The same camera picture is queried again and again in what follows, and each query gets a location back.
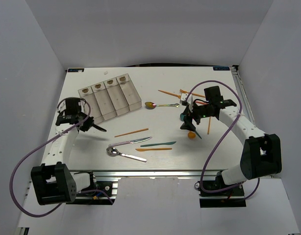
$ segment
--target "silver spoon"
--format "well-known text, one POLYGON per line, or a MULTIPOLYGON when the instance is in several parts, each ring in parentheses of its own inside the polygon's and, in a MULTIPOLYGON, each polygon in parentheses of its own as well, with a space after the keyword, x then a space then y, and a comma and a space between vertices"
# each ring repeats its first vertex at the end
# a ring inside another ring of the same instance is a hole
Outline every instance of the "silver spoon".
POLYGON ((116 157, 116 156, 120 155, 122 157, 131 158, 131 159, 142 161, 142 162, 147 161, 145 158, 139 158, 139 157, 135 157, 135 156, 132 156, 132 155, 120 153, 116 148, 113 148, 113 147, 108 147, 106 149, 106 151, 107 151, 107 154, 111 157, 116 157))
POLYGON ((166 107, 179 107, 180 104, 176 103, 176 104, 154 104, 153 102, 145 102, 145 106, 148 109, 154 109, 156 107, 160 107, 160 106, 166 106, 166 107))

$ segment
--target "clear plastic organizer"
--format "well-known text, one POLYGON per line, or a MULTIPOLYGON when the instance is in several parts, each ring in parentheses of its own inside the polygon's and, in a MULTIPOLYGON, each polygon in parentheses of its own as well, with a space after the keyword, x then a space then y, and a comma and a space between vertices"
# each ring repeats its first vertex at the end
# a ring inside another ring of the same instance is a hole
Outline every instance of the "clear plastic organizer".
POLYGON ((85 87, 78 93, 91 106, 95 124, 142 107, 141 97, 128 73, 85 87))

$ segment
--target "white backdrop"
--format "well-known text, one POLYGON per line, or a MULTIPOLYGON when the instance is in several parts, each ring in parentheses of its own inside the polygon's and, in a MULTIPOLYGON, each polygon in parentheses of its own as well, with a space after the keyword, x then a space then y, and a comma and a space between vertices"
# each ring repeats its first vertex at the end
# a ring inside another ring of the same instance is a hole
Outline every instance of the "white backdrop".
POLYGON ((301 232, 301 1, 274 1, 240 71, 256 124, 281 139, 281 178, 301 232))
POLYGON ((240 64, 272 0, 26 0, 64 68, 240 64))
MULTIPOLYGON (((11 172, 47 140, 64 75, 26 2, 0 1, 0 235, 14 234, 20 215, 9 194, 11 172)), ((14 191, 21 204, 42 153, 16 174, 14 191)))

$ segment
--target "wooden skewer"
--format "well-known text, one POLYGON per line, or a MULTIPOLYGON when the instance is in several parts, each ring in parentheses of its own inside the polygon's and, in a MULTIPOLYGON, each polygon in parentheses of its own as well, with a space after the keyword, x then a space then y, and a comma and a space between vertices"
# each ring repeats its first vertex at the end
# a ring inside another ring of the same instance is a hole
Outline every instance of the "wooden skewer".
MULTIPOLYGON (((181 92, 181 93, 184 93, 184 94, 188 93, 188 92, 186 92, 186 91, 184 91, 184 90, 182 90, 182 89, 180 89, 180 92, 181 92)), ((201 94, 192 93, 192 95, 195 95, 195 96, 198 96, 198 97, 206 98, 204 95, 201 95, 201 94)))
POLYGON ((165 93, 165 94, 169 94, 175 97, 178 97, 179 99, 181 98, 181 96, 179 94, 174 94, 174 93, 170 93, 170 92, 166 92, 166 91, 162 91, 162 90, 158 90, 159 92, 165 93))
POLYGON ((133 133, 137 133, 137 132, 141 132, 141 131, 148 131, 148 128, 145 128, 145 129, 142 129, 142 130, 138 130, 138 131, 132 131, 132 132, 121 134, 121 135, 118 135, 118 136, 115 136, 115 137, 125 136, 125 135, 129 135, 129 134, 133 134, 133 133))
POLYGON ((209 117, 209 122, 208 122, 208 129, 207 129, 207 134, 209 135, 209 129, 210 129, 210 121, 211 121, 211 117, 209 117))
MULTIPOLYGON (((158 91, 162 92, 162 93, 165 93, 165 94, 169 94, 169 95, 178 97, 179 99, 181 99, 181 96, 179 94, 174 94, 174 93, 170 93, 170 92, 166 92, 166 91, 162 91, 162 90, 158 90, 158 91)), ((198 104, 206 104, 206 103, 203 103, 203 102, 200 102, 200 101, 196 101, 196 103, 198 103, 198 104)))

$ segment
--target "yellow ball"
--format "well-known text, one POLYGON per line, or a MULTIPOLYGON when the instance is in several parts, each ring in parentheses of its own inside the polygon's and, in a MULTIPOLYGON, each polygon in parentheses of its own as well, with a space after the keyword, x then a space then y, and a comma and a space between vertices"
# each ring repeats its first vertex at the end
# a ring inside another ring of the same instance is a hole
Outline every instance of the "yellow ball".
POLYGON ((194 139, 195 138, 195 133, 194 132, 192 132, 192 131, 189 131, 189 133, 188 133, 188 138, 190 138, 190 139, 194 139))

